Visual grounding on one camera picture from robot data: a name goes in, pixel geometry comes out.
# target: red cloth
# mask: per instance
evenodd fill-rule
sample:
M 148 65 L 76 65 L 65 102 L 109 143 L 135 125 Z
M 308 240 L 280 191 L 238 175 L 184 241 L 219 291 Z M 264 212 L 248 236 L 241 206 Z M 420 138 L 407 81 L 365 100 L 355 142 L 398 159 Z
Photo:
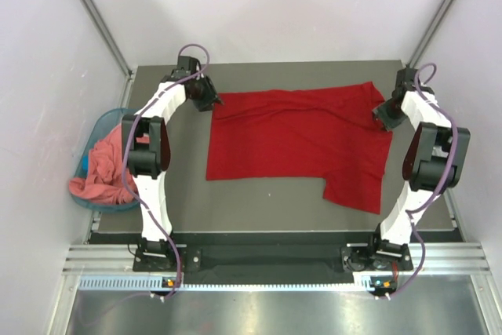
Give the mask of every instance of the red cloth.
M 221 93 L 211 123 L 207 180 L 322 177 L 323 198 L 380 213 L 392 133 L 372 112 L 371 82 L 313 90 Z
M 127 169 L 127 183 L 137 192 L 133 176 Z M 123 204 L 133 196 L 122 184 L 122 127 L 116 126 L 89 151 L 87 178 L 70 180 L 70 192 L 96 204 Z

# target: white backdrop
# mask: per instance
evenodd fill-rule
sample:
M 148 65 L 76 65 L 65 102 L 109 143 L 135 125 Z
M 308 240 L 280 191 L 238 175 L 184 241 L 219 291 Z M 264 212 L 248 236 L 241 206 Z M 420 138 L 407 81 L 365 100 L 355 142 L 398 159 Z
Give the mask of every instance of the white backdrop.
M 483 244 L 502 292 L 500 25 L 502 9 L 493 0 L 457 0 L 423 63 L 438 64 L 431 82 L 438 100 L 458 126 L 471 131 L 466 164 L 454 193 L 468 236 Z
M 129 65 L 408 60 L 441 0 L 94 0 Z
M 79 0 L 0 9 L 0 333 L 40 334 L 68 247 L 89 224 L 67 182 L 125 80 Z

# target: pink cloth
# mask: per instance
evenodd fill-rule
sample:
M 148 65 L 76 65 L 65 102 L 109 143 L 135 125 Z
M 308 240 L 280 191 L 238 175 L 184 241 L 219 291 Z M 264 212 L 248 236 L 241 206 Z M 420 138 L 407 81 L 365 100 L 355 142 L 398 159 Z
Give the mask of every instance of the pink cloth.
M 89 151 L 87 178 L 70 180 L 70 192 L 96 204 L 131 203 L 133 196 L 122 185 L 122 127 L 116 126 Z M 127 170 L 127 183 L 137 192 Z

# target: metal floor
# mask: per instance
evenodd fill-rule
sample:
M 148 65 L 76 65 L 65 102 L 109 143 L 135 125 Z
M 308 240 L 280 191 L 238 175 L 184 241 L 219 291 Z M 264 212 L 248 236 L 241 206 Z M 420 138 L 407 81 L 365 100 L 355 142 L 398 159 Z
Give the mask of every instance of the metal floor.
M 92 322 L 128 294 L 80 291 L 75 302 Z M 390 302 L 366 292 L 185 292 L 164 304 L 134 297 L 90 327 L 76 305 L 68 335 L 488 334 L 468 276 L 422 276 Z
M 219 92 L 313 89 L 373 81 L 384 97 L 395 85 L 400 61 L 213 64 L 208 74 Z M 130 107 L 142 107 L 172 67 L 139 67 Z M 172 150 L 166 174 L 169 218 L 176 232 L 372 231 L 402 190 L 402 161 L 413 137 L 409 123 L 394 131 L 382 187 L 381 215 L 322 198 L 323 179 L 258 178 L 206 181 L 211 114 L 187 103 L 168 124 Z M 424 214 L 422 230 L 453 229 L 444 198 Z M 140 231 L 139 210 L 103 215 L 99 232 Z

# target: plastic basket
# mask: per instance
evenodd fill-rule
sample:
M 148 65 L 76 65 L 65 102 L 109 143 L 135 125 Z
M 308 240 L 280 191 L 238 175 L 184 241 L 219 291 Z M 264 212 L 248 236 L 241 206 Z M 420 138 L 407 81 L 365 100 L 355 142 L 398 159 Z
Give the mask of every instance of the plastic basket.
M 107 111 L 106 113 L 101 115 L 101 117 L 97 120 L 96 125 L 94 125 L 89 140 L 87 140 L 84 153 L 82 154 L 80 162 L 78 163 L 77 166 L 77 170 L 75 171 L 75 177 L 81 177 L 81 178 L 87 177 L 87 172 L 83 169 L 82 163 L 84 157 L 86 157 L 89 154 L 89 150 L 91 150 L 94 147 L 94 144 L 96 144 L 98 140 L 104 139 L 110 133 L 110 131 L 112 131 L 113 128 L 120 123 L 124 115 L 134 114 L 135 112 L 136 110 L 134 109 L 126 109 L 121 107 L 119 109 L 113 109 Z M 134 209 L 136 207 L 139 207 L 140 205 L 137 200 L 125 204 L 97 204 L 97 203 L 92 203 L 89 200 L 79 198 L 73 194 L 71 194 L 71 197 L 80 206 L 85 207 L 87 209 L 91 209 L 92 211 L 100 211 L 103 213 L 125 212 Z

